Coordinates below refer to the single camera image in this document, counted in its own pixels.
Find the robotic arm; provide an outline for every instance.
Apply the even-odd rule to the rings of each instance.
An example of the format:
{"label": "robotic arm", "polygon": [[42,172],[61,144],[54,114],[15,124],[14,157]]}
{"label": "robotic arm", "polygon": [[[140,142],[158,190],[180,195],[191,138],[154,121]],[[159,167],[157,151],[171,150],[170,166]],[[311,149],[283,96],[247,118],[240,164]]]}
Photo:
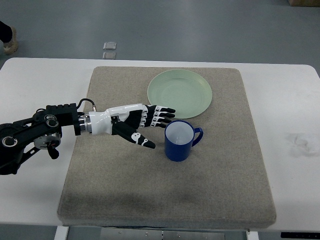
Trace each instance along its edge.
{"label": "robotic arm", "polygon": [[[92,111],[78,112],[83,101],[92,103]],[[137,132],[138,128],[161,127],[170,123],[175,115],[174,109],[158,105],[141,103],[108,108],[97,112],[90,99],[84,98],[78,106],[75,103],[65,105],[47,105],[38,109],[28,119],[13,123],[0,124],[0,175],[17,174],[21,164],[41,149],[47,149],[52,159],[59,157],[56,150],[61,143],[62,127],[73,125],[76,136],[81,132],[93,135],[119,135],[131,143],[154,149],[156,145]],[[34,147],[24,152],[25,147],[34,143]]]}

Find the gray mat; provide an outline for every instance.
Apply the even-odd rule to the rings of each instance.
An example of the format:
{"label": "gray mat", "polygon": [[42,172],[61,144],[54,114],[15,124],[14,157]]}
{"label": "gray mat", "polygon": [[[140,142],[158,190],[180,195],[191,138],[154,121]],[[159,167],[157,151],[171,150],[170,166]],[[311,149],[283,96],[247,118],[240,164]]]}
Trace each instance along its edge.
{"label": "gray mat", "polygon": [[[149,82],[164,67],[97,67],[88,98],[98,111],[148,104]],[[266,228],[276,220],[264,161],[240,72],[188,68],[212,88],[212,103],[188,119],[203,139],[190,157],[164,154],[164,130],[139,128],[149,149],[119,136],[77,137],[58,217],[65,226]]]}

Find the blue mug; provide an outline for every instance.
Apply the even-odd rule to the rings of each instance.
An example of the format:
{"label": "blue mug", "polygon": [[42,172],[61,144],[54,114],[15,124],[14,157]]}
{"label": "blue mug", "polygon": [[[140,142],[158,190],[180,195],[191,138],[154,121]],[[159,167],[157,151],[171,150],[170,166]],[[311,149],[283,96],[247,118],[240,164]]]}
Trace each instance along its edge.
{"label": "blue mug", "polygon": [[175,120],[164,130],[164,152],[174,162],[181,162],[190,155],[191,147],[200,142],[204,135],[201,127],[194,128],[189,122]]}

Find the plate rim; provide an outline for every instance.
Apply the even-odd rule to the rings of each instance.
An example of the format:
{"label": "plate rim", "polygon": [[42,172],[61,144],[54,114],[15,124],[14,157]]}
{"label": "plate rim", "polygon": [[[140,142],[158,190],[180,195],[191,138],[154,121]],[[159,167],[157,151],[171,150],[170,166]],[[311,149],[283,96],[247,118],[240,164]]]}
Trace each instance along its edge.
{"label": "plate rim", "polygon": [[207,107],[206,107],[204,110],[202,110],[200,113],[197,113],[196,115],[193,114],[193,115],[187,116],[187,117],[179,117],[179,116],[177,117],[177,116],[176,116],[175,119],[190,119],[190,118],[194,118],[194,117],[202,114],[205,110],[207,110],[208,107],[210,106],[210,104],[211,104],[211,102],[212,102],[212,98],[213,98],[213,92],[212,92],[212,88],[211,88],[210,84],[209,84],[208,81],[207,81],[203,76],[201,76],[199,73],[194,72],[194,71],[191,71],[191,70],[188,70],[188,69],[181,69],[181,68],[169,69],[169,70],[160,72],[159,74],[157,74],[157,75],[149,82],[149,85],[148,85],[148,88],[147,88],[147,98],[148,98],[148,100],[149,100],[149,103],[150,103],[150,104],[153,104],[153,103],[150,101],[151,98],[150,98],[150,90],[149,90],[149,89],[150,89],[150,86],[151,86],[152,82],[154,81],[154,79],[156,79],[159,75],[162,75],[162,74],[165,74],[165,73],[171,72],[171,71],[184,71],[184,72],[190,72],[190,73],[192,73],[192,74],[196,74],[196,75],[200,76],[200,78],[204,81],[204,83],[206,83],[206,84],[209,86],[209,88],[210,88],[210,91],[209,91],[210,101],[208,101],[208,105],[207,105]]}

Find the gray floor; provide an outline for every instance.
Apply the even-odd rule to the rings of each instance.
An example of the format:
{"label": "gray floor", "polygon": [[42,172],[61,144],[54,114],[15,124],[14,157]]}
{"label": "gray floor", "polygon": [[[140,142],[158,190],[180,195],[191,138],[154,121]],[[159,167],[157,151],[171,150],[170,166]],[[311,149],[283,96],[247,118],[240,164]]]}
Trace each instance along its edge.
{"label": "gray floor", "polygon": [[[0,0],[0,18],[19,40],[13,55],[0,52],[0,68],[11,57],[102,59],[104,42],[117,42],[117,60],[304,64],[320,74],[320,7],[287,0]],[[0,240],[51,240],[53,229],[0,225]]]}

